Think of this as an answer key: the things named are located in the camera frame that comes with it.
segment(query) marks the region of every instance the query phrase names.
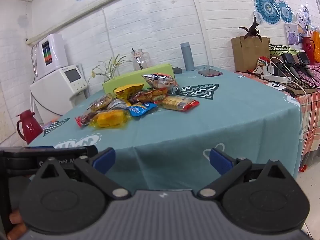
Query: blue gripper pad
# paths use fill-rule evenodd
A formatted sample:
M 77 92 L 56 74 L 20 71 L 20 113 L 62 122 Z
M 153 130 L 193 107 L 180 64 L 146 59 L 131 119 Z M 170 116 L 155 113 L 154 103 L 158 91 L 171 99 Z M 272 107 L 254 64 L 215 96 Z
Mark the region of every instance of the blue gripper pad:
M 116 162 L 116 152 L 113 148 L 109 148 L 108 151 L 103 153 L 97 159 L 92 162 L 92 167 L 103 174 L 106 174 L 108 170 Z
M 211 149 L 209 159 L 210 164 L 219 172 L 220 175 L 225 174 L 227 171 L 233 168 L 232 158 L 228 159 L 226 154 L 222 152 Z

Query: wall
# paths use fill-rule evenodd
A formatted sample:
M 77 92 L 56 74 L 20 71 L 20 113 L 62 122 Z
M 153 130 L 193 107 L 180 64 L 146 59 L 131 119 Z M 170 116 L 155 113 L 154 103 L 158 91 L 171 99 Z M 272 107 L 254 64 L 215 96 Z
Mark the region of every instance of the wall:
M 33 0 L 33 36 L 95 1 Z M 285 1 L 294 13 L 307 3 L 311 20 L 320 25 L 315 0 Z M 130 59 L 132 47 L 142 48 L 150 53 L 154 64 L 169 61 L 173 66 L 183 67 L 180 43 L 185 41 L 191 44 L 196 65 L 208 63 L 204 42 L 207 40 L 208 57 L 213 65 L 234 70 L 231 38 L 245 35 L 238 27 L 251 26 L 253 11 L 253 0 L 117 0 L 104 7 L 108 33 L 101 10 L 69 25 L 60 33 L 66 42 L 69 64 L 81 62 L 86 78 L 98 61 L 111 57 L 112 49 L 115 55 L 120 53 Z M 284 22 L 278 25 L 263 23 L 259 28 L 263 36 L 271 38 L 272 44 L 287 44 Z M 132 70 L 132 65 L 127 64 L 121 67 L 120 72 Z M 92 80 L 91 92 L 100 90 L 101 82 L 99 78 Z
M 7 121 L 15 127 L 16 115 L 30 108 L 29 86 L 33 80 L 33 70 L 30 48 L 25 41 L 32 30 L 31 3 L 0 0 L 0 5 L 0 105 L 1 102 L 6 105 L 10 117 Z M 0 143 L 3 147 L 21 145 L 24 141 L 17 132 Z

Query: pile of snacks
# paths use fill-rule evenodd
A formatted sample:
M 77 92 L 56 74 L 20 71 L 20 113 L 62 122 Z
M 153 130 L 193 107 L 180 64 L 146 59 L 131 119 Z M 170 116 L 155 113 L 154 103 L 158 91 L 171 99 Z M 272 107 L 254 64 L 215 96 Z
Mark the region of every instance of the pile of snacks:
M 155 73 L 143 75 L 143 78 L 151 89 L 142 90 L 143 83 L 118 87 L 113 94 L 104 95 L 92 102 L 83 115 L 75 118 L 77 124 L 80 127 L 119 127 L 131 116 L 141 116 L 158 105 L 184 112 L 200 104 L 190 98 L 173 96 L 178 84 L 169 75 Z

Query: blue snack bag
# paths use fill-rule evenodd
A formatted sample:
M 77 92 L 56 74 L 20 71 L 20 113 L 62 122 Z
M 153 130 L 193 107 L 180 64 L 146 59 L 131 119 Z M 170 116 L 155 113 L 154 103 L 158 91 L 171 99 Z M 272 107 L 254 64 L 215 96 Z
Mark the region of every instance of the blue snack bag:
M 153 103 L 137 103 L 128 107 L 130 115 L 133 117 L 141 116 L 148 112 L 149 110 L 157 107 L 156 104 Z

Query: kettle lid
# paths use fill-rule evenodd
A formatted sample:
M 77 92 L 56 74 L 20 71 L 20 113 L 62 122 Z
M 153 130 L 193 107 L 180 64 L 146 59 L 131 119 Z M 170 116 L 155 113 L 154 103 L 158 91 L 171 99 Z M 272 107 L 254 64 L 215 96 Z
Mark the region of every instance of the kettle lid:
M 19 116 L 20 119 L 23 119 L 23 118 L 26 118 L 26 117 L 30 117 L 30 116 L 33 116 L 35 114 L 35 112 L 31 112 L 30 109 L 22 112 L 21 114 L 18 114 L 17 117 Z

